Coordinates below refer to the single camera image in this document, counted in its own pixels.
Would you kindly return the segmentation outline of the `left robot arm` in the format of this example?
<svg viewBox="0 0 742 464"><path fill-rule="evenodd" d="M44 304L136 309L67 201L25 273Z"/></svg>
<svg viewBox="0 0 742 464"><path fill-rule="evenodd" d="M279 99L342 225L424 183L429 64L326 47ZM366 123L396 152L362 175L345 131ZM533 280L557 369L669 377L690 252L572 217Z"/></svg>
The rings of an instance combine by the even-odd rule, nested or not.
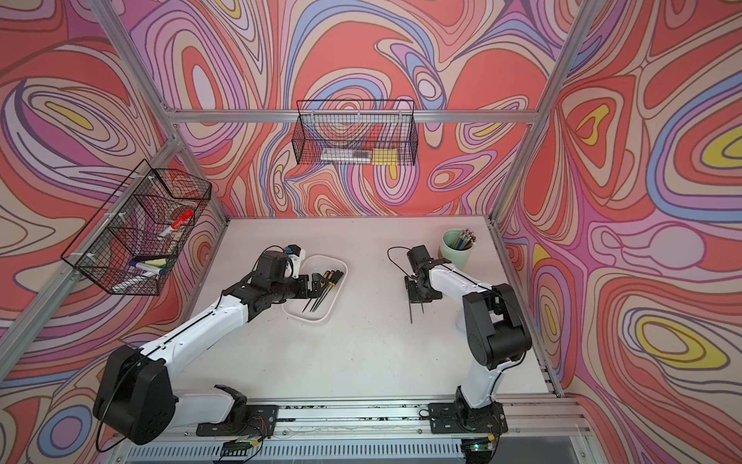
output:
<svg viewBox="0 0 742 464"><path fill-rule="evenodd" d="M322 274L301 273L305 252L295 246L267 249L241 280L172 332L139 348L123 346L107 358L93 416L136 445L170 428L214 427L237 436L265 433L237 390L216 385L204 391L176 391L174 381L198 357L263 311L289 300L318 298L328 284Z"/></svg>

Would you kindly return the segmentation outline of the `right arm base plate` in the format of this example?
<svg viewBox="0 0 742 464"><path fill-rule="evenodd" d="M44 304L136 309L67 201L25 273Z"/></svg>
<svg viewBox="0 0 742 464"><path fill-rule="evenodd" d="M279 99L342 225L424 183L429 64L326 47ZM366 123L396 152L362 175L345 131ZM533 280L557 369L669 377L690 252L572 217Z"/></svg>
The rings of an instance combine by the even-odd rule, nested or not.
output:
<svg viewBox="0 0 742 464"><path fill-rule="evenodd" d="M466 402L429 403L422 415L433 434L477 434L500 436L508 431L504 408L498 402L469 408Z"/></svg>

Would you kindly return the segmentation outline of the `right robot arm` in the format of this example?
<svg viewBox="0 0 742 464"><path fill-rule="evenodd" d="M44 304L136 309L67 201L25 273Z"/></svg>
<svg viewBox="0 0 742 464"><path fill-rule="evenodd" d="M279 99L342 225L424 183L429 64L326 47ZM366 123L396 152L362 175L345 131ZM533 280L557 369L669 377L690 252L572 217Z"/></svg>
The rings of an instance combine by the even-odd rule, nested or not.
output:
<svg viewBox="0 0 742 464"><path fill-rule="evenodd" d="M408 249L407 258L412 270L405 276L409 305L448 298L461 307L473 366L458 387L457 401L467 410L494 404L504 373L533 347L513 288L477 280L449 260L433 258L425 246Z"/></svg>

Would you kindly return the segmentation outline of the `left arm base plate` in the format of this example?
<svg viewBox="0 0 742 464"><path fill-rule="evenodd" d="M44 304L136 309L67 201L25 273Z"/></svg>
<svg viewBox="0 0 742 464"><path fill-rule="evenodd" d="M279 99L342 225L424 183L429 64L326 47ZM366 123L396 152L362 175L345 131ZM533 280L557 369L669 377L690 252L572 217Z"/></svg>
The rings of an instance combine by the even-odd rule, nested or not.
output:
<svg viewBox="0 0 742 464"><path fill-rule="evenodd" d="M199 423L199 437L258 436L271 438L277 423L277 405L259 404L238 406L221 423Z"/></svg>

